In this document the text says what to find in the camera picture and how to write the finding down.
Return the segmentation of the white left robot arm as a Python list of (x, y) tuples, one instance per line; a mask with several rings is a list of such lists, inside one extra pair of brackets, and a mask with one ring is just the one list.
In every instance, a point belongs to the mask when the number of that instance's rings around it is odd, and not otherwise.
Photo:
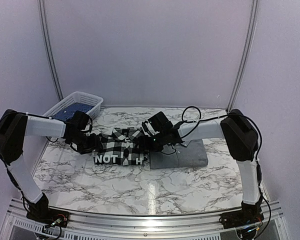
[(102, 149), (99, 136), (87, 129), (90, 117), (81, 111), (66, 121), (7, 109), (0, 118), (0, 160), (29, 205), (29, 213), (43, 223), (53, 219), (47, 196), (29, 171), (28, 153), (35, 138), (63, 139), (75, 152), (84, 155)]

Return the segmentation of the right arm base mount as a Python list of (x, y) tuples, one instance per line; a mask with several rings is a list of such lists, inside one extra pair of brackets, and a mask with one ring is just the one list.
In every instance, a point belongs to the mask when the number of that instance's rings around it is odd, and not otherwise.
[(264, 220), (262, 212), (251, 213), (243, 210), (224, 212), (220, 215), (219, 222), (224, 229), (231, 229), (260, 223)]

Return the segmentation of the grey shirt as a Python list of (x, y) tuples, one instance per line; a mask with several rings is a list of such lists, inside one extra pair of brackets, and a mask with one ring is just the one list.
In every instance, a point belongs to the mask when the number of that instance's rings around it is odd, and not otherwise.
[(166, 144), (161, 151), (149, 153), (149, 165), (152, 170), (171, 168), (206, 167), (208, 156), (202, 139)]

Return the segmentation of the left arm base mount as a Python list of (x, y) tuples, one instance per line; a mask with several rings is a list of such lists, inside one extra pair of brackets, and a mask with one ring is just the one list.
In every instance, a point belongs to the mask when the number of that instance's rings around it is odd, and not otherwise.
[(48, 208), (46, 216), (40, 216), (34, 211), (27, 210), (26, 217), (30, 220), (44, 223), (48, 227), (66, 228), (69, 222), (70, 213), (64, 210)]

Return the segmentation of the black white plaid shirt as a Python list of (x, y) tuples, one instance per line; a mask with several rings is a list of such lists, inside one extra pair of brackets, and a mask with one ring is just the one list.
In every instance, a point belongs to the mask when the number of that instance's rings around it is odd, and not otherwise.
[(95, 165), (144, 165), (149, 159), (146, 152), (139, 149), (139, 137), (143, 137), (142, 128), (113, 128), (111, 134), (99, 133), (101, 148), (93, 155)]

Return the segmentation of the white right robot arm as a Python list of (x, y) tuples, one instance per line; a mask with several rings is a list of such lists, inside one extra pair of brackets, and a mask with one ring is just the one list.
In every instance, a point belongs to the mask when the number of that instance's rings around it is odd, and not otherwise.
[(255, 122), (239, 109), (227, 114), (190, 121), (182, 119), (172, 124), (160, 111), (147, 120), (155, 134), (137, 137), (141, 152), (160, 152), (165, 145), (175, 145), (202, 139), (224, 139), (231, 157), (236, 161), (242, 183), (241, 210), (237, 219), (248, 224), (261, 212), (263, 195), (260, 184), (262, 172), (258, 154), (262, 135)]

